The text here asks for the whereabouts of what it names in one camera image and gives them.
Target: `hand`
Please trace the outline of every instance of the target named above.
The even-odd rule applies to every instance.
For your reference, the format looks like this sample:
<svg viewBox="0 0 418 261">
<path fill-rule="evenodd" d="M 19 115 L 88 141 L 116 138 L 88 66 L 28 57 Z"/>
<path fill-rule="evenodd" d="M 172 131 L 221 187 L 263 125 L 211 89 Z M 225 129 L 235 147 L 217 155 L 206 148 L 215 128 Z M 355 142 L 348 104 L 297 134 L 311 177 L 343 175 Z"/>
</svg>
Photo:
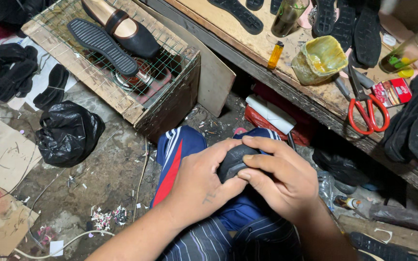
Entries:
<svg viewBox="0 0 418 261">
<path fill-rule="evenodd" d="M 297 225 L 320 207 L 317 173 L 286 143 L 263 137 L 244 136 L 243 143 L 270 155 L 245 155 L 251 167 L 238 172 L 281 217 Z M 259 169 L 274 175 L 272 180 Z"/>
<path fill-rule="evenodd" d="M 235 176 L 221 184 L 216 174 L 227 151 L 240 144 L 241 140 L 227 139 L 184 157 L 172 190 L 157 206 L 162 204 L 177 226 L 187 227 L 240 194 L 247 181 Z"/>
</svg>

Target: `tattoo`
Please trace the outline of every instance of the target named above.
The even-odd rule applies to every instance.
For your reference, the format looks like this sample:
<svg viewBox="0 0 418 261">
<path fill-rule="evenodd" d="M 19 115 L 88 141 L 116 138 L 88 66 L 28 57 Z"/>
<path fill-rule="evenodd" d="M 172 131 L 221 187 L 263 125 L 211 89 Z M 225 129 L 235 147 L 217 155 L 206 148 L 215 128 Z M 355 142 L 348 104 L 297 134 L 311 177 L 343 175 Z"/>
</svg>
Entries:
<svg viewBox="0 0 418 261">
<path fill-rule="evenodd" d="M 202 201 L 202 204 L 204 204 L 206 201 L 207 202 L 209 202 L 209 203 L 212 203 L 212 201 L 210 201 L 209 199 L 208 199 L 208 196 L 210 196 L 210 197 L 216 197 L 216 194 L 213 194 L 213 195 L 211 195 L 210 193 L 206 193 L 206 197 L 204 198 L 204 200 Z"/>
</svg>

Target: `fingernail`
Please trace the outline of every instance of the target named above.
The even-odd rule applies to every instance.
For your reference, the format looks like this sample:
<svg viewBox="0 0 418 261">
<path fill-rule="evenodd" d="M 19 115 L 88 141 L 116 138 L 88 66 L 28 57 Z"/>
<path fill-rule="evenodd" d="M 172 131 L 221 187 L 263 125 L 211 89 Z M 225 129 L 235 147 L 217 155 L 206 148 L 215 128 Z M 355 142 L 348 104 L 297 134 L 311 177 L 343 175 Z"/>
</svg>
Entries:
<svg viewBox="0 0 418 261">
<path fill-rule="evenodd" d="M 247 173 L 238 173 L 238 177 L 244 180 L 249 180 L 251 178 L 251 175 Z"/>
</svg>

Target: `scissors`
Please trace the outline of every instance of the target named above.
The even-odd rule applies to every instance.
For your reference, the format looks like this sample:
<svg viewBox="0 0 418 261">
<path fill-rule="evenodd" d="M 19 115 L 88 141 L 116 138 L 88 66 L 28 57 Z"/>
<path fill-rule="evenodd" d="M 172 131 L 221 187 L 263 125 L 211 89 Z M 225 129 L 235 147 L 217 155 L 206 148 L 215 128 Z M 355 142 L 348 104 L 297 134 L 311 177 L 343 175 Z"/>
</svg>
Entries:
<svg viewBox="0 0 418 261">
<path fill-rule="evenodd" d="M 385 131 L 388 126 L 390 125 L 390 114 L 388 113 L 388 110 L 386 107 L 381 103 L 373 94 L 367 95 L 364 92 L 364 89 L 362 88 L 362 85 L 357 78 L 356 71 L 354 68 L 352 68 L 351 64 L 348 64 L 348 70 L 349 70 L 349 81 L 351 82 L 352 90 L 354 91 L 354 95 L 356 98 L 351 98 L 349 96 L 346 96 L 346 99 L 349 101 L 349 107 L 348 107 L 348 119 L 349 123 L 351 124 L 351 127 L 355 129 L 358 133 L 363 135 L 369 135 L 376 132 L 382 132 Z M 360 104 L 361 101 L 366 101 L 367 103 L 367 110 L 368 114 Z M 377 126 L 377 123 L 375 122 L 375 115 L 373 112 L 373 104 L 381 110 L 383 114 L 383 126 L 379 128 Z M 359 127 L 356 126 L 356 123 L 353 119 L 352 111 L 354 110 L 354 107 L 357 107 L 357 110 L 361 114 L 362 118 L 364 119 L 364 122 L 367 124 L 368 130 L 361 130 Z"/>
</svg>

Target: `red scissors handle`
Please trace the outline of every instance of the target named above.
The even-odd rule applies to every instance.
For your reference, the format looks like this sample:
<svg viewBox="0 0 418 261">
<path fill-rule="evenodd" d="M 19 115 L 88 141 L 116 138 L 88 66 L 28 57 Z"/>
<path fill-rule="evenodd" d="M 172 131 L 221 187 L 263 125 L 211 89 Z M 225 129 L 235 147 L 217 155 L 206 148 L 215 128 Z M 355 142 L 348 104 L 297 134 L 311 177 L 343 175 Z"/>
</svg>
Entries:
<svg viewBox="0 0 418 261">
<path fill-rule="evenodd" d="M 375 103 L 375 105 L 381 110 L 381 112 L 383 114 L 383 126 L 381 128 L 379 128 L 377 126 L 377 123 L 375 122 L 375 115 L 373 113 L 373 106 L 371 105 L 369 107 L 369 105 L 367 105 L 367 108 L 369 110 L 370 120 L 372 121 L 372 124 L 373 124 L 373 129 L 376 132 L 385 131 L 388 128 L 388 126 L 390 125 L 390 113 L 388 112 L 386 107 L 377 99 L 377 97 L 375 97 L 373 94 L 369 94 L 369 97 L 370 97 L 370 100 Z"/>
<path fill-rule="evenodd" d="M 352 118 L 352 111 L 354 110 L 354 106 L 357 107 L 357 110 L 359 111 L 360 115 L 362 116 L 365 123 L 367 124 L 367 128 L 368 128 L 367 131 L 359 129 L 359 127 L 356 126 L 356 123 L 354 123 L 354 119 Z M 372 107 L 372 100 L 368 99 L 367 108 L 371 108 L 371 107 Z M 367 115 L 367 112 L 364 110 L 360 102 L 356 101 L 356 99 L 354 98 L 352 98 L 351 101 L 349 102 L 348 119 L 349 119 L 349 123 L 351 124 L 351 127 L 355 129 L 358 133 L 363 134 L 363 135 L 369 135 L 373 133 L 374 129 L 373 129 L 372 121 L 370 120 L 369 116 Z"/>
</svg>

